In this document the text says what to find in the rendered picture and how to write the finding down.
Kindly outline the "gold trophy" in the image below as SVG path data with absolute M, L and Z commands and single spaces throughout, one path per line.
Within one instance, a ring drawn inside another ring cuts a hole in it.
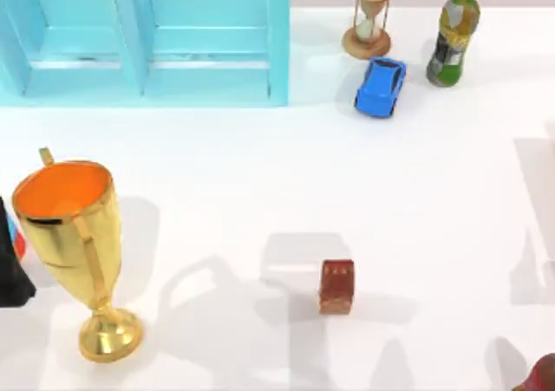
M 93 161 L 56 162 L 46 147 L 39 154 L 42 168 L 18 184 L 12 207 L 47 270 L 92 312 L 79 334 L 82 355 L 92 362 L 116 362 L 140 345 L 143 325 L 134 313 L 112 304 L 121 272 L 112 174 Z

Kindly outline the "dark red object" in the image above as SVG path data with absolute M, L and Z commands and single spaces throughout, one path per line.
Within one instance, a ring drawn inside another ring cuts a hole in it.
M 512 391 L 555 391 L 555 353 L 539 358 L 528 377 Z

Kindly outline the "wooden hourglass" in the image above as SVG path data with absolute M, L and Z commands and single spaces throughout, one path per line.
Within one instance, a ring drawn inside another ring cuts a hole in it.
M 347 53 L 368 60 L 389 52 L 391 39 L 386 31 L 389 3 L 390 0 L 356 0 L 352 26 L 342 39 Z

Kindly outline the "light blue rack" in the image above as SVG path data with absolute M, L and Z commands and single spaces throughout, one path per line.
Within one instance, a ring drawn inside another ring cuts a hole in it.
M 0 107 L 289 99 L 290 0 L 0 0 Z

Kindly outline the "brown bread loaf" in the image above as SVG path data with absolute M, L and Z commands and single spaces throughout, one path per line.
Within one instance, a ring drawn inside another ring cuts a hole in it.
M 355 294 L 355 263 L 352 259 L 323 261 L 318 291 L 321 315 L 348 315 Z

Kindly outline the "blue toy car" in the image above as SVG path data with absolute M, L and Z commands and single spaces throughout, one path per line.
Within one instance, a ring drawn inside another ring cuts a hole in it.
M 383 56 L 371 57 L 362 84 L 356 91 L 356 110 L 373 118 L 391 117 L 406 73 L 404 62 Z

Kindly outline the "red and blue block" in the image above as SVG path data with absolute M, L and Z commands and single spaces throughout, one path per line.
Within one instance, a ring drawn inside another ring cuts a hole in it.
M 26 248 L 27 248 L 26 241 L 22 233 L 19 231 L 18 227 L 15 224 L 10 222 L 9 227 L 10 227 L 10 238 L 11 238 L 14 251 L 16 253 L 16 257 L 19 261 L 21 261 L 26 252 Z

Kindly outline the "green bottle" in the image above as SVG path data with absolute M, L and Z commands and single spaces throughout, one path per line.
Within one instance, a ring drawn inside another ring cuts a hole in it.
M 480 21 L 477 0 L 447 0 L 441 10 L 434 53 L 427 78 L 438 87 L 452 87 L 462 76 L 468 44 Z

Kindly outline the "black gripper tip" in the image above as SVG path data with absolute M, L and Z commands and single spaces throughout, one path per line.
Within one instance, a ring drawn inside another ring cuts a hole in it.
M 36 294 L 35 285 L 16 257 L 10 222 L 16 225 L 0 197 L 0 308 L 23 307 Z

